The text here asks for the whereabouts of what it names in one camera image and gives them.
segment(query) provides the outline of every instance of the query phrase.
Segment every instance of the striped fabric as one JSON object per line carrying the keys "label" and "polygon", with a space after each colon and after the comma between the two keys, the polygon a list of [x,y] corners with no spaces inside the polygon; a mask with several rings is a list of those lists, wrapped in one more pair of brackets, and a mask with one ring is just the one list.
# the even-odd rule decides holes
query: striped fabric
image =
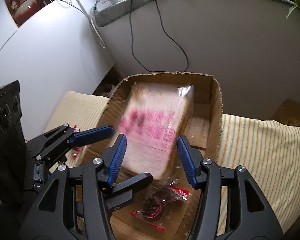
{"label": "striped fabric", "polygon": [[[76,125],[81,131],[95,128],[108,101],[109,98],[106,97],[84,95],[70,91],[64,96],[53,113],[45,132],[64,123],[69,123],[71,127]],[[86,148],[83,148],[75,160],[72,158],[72,151],[66,154],[66,164],[68,167],[71,168],[80,165]],[[53,172],[57,167],[58,163],[50,168],[50,172]]]}
{"label": "striped fabric", "polygon": [[[300,215],[300,127],[223,114],[218,165],[244,165],[269,201],[283,232]],[[218,235],[225,230],[226,188]]]}

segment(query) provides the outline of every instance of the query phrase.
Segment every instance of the cardboard box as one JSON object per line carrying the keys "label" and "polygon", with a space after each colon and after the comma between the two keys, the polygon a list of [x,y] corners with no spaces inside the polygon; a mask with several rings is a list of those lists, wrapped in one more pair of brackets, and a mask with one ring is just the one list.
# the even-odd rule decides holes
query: cardboard box
{"label": "cardboard box", "polygon": [[[194,85],[194,112],[187,124],[189,130],[186,136],[190,144],[200,149],[206,158],[213,161],[217,160],[223,107],[221,89],[217,80],[210,75],[183,72],[140,74],[124,78],[110,98],[99,125],[110,124],[115,129],[117,128],[118,120],[125,110],[131,85],[135,82]],[[100,156],[109,145],[110,140],[88,146],[82,164]],[[175,164],[182,166],[179,158],[176,159]],[[160,232],[146,222],[129,215],[130,211],[136,211],[142,207],[146,194],[146,190],[143,190],[134,196],[133,204],[114,212],[111,225],[116,239],[186,239],[194,220],[200,191],[192,189],[187,183],[184,172],[182,172],[176,187],[189,190],[191,196],[188,201],[171,208],[170,215],[163,221],[166,228],[164,232]]]}
{"label": "cardboard box", "polygon": [[272,120],[289,126],[300,126],[300,104],[290,99],[285,100],[275,112]]}

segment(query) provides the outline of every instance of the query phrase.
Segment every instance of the metal screw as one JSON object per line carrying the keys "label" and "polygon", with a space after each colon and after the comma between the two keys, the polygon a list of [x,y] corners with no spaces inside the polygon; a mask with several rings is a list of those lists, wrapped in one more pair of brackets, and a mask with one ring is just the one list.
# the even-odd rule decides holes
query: metal screw
{"label": "metal screw", "polygon": [[242,166],[242,165],[238,166],[238,171],[240,171],[240,172],[245,172],[246,170],[247,170],[247,169],[246,169],[245,166]]}
{"label": "metal screw", "polygon": [[33,184],[33,189],[39,189],[40,188],[40,183],[36,182]]}
{"label": "metal screw", "polygon": [[95,159],[92,160],[92,162],[94,164],[100,164],[100,163],[102,163],[102,159],[101,158],[95,158]]}
{"label": "metal screw", "polygon": [[67,168],[67,165],[61,164],[58,166],[58,171],[64,171]]}
{"label": "metal screw", "polygon": [[212,160],[210,160],[210,159],[203,159],[203,163],[205,164],[205,165],[210,165],[211,163],[212,163]]}

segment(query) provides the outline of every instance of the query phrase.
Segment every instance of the white wall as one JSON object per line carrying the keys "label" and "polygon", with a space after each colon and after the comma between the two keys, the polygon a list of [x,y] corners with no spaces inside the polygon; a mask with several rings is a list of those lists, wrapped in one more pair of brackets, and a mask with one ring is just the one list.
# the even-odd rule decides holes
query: white wall
{"label": "white wall", "polygon": [[[159,0],[167,33],[190,72],[220,82],[224,113],[268,119],[287,98],[300,102],[300,11],[271,0]],[[184,70],[155,3],[132,13],[134,52],[150,70]],[[131,53],[129,15],[99,28],[125,75],[145,73]]]}
{"label": "white wall", "polygon": [[[3,33],[2,40],[8,36]],[[29,140],[44,131],[68,91],[93,93],[113,64],[87,18],[54,1],[25,22],[0,51],[0,86],[20,81],[21,124]]]}

